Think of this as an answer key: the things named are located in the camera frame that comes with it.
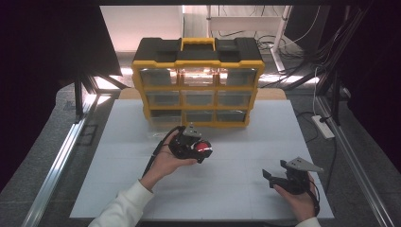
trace black cable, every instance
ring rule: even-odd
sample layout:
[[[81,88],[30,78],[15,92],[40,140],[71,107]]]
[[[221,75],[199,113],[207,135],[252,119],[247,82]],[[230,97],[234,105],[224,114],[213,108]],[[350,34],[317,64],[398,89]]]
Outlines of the black cable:
[[[165,138],[163,138],[163,140],[161,140],[161,141],[159,142],[159,144],[157,145],[156,149],[153,151],[152,155],[150,156],[150,159],[149,159],[149,161],[148,161],[147,167],[145,168],[145,171],[144,171],[144,174],[142,175],[142,177],[144,177],[145,174],[147,174],[147,172],[150,170],[151,166],[153,165],[154,160],[156,159],[157,154],[159,154],[160,149],[162,148],[162,146],[165,145],[165,141],[166,141],[167,137],[170,136],[170,134],[171,134],[172,132],[174,132],[175,130],[180,129],[181,127],[182,127],[182,126],[177,126],[177,127],[175,127],[174,129],[172,129],[171,131],[169,131],[169,132],[167,133],[167,135],[165,136]]]
[[[318,132],[318,129],[316,129],[316,125],[315,125],[313,122],[311,122],[311,121],[309,121],[308,119],[304,118],[304,114],[312,114],[312,115],[314,115],[313,112],[301,112],[301,113],[298,112],[298,114],[296,114],[295,116],[296,116],[297,118],[298,118],[299,116],[301,116],[306,122],[308,122],[309,124],[311,124],[311,125],[313,126],[313,129],[315,129],[315,132],[316,132],[316,133],[315,133],[315,136],[314,136],[313,138],[308,139],[308,140],[305,141],[305,143],[307,144],[307,143],[309,143],[310,141],[315,140],[316,138],[318,138],[319,132]]]
[[[333,153],[333,158],[331,159],[331,164],[330,164],[330,169],[328,170],[328,176],[327,176],[327,184],[326,187],[324,189],[324,192],[327,193],[328,188],[330,186],[330,182],[331,182],[331,175],[333,174],[333,169],[334,169],[334,164],[336,162],[337,159],[337,140],[336,137],[333,138],[333,146],[334,146],[334,153]]]

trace white table surface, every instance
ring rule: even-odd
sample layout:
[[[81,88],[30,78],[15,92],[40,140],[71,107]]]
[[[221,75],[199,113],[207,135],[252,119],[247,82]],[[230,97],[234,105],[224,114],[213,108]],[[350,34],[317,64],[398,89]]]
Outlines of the white table surface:
[[[262,176],[286,178],[280,160],[312,162],[289,100],[256,100],[246,128],[198,128],[211,142],[202,164],[183,166],[159,181],[145,220],[272,220],[294,218]],[[143,174],[157,140],[149,136],[141,100],[116,100],[71,218],[94,218]],[[318,218],[333,218],[319,177]]]

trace metal frame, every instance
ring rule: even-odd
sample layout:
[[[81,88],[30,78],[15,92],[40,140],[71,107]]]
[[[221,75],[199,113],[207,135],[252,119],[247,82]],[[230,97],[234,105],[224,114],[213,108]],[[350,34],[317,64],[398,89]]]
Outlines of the metal frame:
[[[56,188],[62,171],[64,170],[64,166],[68,161],[68,157],[72,152],[83,125],[85,124],[85,121],[88,117],[88,112],[91,110],[95,101],[95,95],[87,96],[85,99],[82,118],[77,124],[74,124],[68,132],[68,135],[65,138],[52,167],[50,167],[50,170],[38,195],[35,198],[35,201],[32,203],[32,206],[26,215],[26,219],[22,224],[23,227],[38,226],[39,222],[41,221],[44,210],[46,209],[46,206],[53,195],[54,189]]]
[[[317,99],[319,105],[321,106],[323,113],[329,114],[330,108],[329,108],[327,101],[324,98],[321,98],[320,96],[318,96],[316,99]],[[338,140],[340,141],[345,159],[347,160],[348,165],[351,167],[351,170],[353,171],[353,173],[357,179],[357,182],[359,183],[359,186],[360,186],[363,194],[365,195],[365,198],[367,199],[368,203],[371,205],[371,208],[372,208],[373,212],[375,213],[375,217],[377,218],[377,221],[379,222],[380,226],[381,227],[390,227],[390,226],[393,227],[394,224],[387,211],[387,208],[385,207],[385,205],[383,203],[383,200],[378,195],[371,180],[367,176],[365,169],[363,168],[362,164],[359,162],[353,148],[351,147],[344,132],[342,131],[342,128],[340,126],[337,126],[333,119],[329,118],[328,121],[333,126],[332,129],[334,131],[334,134],[337,136]]]

